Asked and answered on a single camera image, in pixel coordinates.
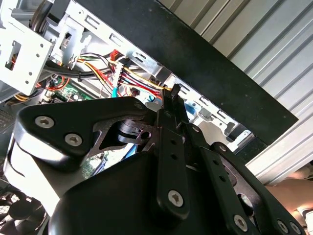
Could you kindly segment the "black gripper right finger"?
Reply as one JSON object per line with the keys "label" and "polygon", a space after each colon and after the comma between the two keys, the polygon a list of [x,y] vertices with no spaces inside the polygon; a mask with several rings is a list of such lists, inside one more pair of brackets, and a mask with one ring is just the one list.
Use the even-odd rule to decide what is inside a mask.
{"label": "black gripper right finger", "polygon": [[188,122],[184,101],[171,95],[176,123],[183,130],[192,160],[209,181],[222,235],[303,235],[302,226],[234,154],[220,142],[208,145]]}

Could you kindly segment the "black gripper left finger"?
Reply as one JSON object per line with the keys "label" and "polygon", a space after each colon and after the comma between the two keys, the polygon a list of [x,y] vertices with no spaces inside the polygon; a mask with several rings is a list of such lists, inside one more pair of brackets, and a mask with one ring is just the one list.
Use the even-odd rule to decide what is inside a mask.
{"label": "black gripper left finger", "polygon": [[148,153],[157,159],[160,209],[179,220],[188,217],[186,179],[179,175],[172,182],[165,181],[170,171],[185,166],[184,137],[171,95],[164,95],[158,111],[133,97],[36,105],[19,111],[13,132],[15,147],[23,152],[23,159],[35,163],[31,176],[45,190],[39,199],[51,217],[62,196],[89,179],[82,170],[87,158],[129,143],[139,146],[135,155]]}

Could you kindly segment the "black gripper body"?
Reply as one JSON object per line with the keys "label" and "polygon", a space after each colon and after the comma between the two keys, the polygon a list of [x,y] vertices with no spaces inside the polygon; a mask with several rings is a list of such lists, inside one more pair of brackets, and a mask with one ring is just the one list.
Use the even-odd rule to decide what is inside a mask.
{"label": "black gripper body", "polygon": [[141,153],[69,189],[50,219],[51,235],[233,235],[233,214],[208,178],[185,166],[170,171],[187,181],[189,215],[179,220],[157,204],[157,159]]}

